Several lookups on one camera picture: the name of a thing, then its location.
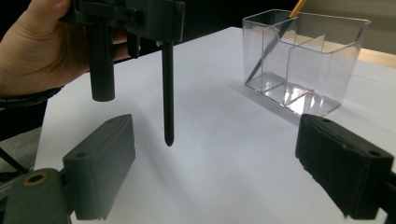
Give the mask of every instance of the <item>acrylic organizer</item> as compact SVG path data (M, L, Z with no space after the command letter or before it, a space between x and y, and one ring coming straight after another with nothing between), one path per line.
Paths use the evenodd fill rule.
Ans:
M243 19L245 83L295 114L342 103L367 20L269 10Z

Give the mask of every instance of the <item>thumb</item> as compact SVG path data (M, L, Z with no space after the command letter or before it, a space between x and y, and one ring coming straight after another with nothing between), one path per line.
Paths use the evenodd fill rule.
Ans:
M32 0L27 10L21 15L22 26L35 35L52 33L59 19L70 7L71 0Z

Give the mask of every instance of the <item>table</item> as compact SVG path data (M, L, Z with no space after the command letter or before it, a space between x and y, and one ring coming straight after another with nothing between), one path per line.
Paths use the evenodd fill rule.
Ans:
M362 223L344 218L294 156L299 118L243 83L242 30L175 46L175 129L163 140L161 53L115 66L116 99L91 98L89 76L49 100L35 169L107 119L131 113L136 160L106 222ZM396 70L358 61L344 104L327 116L396 155ZM383 223L385 213L364 223Z

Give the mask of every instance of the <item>finger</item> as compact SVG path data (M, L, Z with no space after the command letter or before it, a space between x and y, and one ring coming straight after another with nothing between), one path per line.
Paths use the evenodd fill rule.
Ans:
M124 43L127 38L126 36L127 34L125 30L115 29L113 34L113 44Z
M114 49L114 61L131 58L128 54L128 46L126 44L115 45Z
M20 25L33 35L49 35L66 14L70 3L71 0L32 0L19 19Z

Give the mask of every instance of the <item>person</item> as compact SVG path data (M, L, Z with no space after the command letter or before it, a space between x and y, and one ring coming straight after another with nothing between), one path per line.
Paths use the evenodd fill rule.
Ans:
M0 42L0 98L62 87L89 70L85 31L60 21L72 0L32 0ZM115 31L115 60L128 58Z

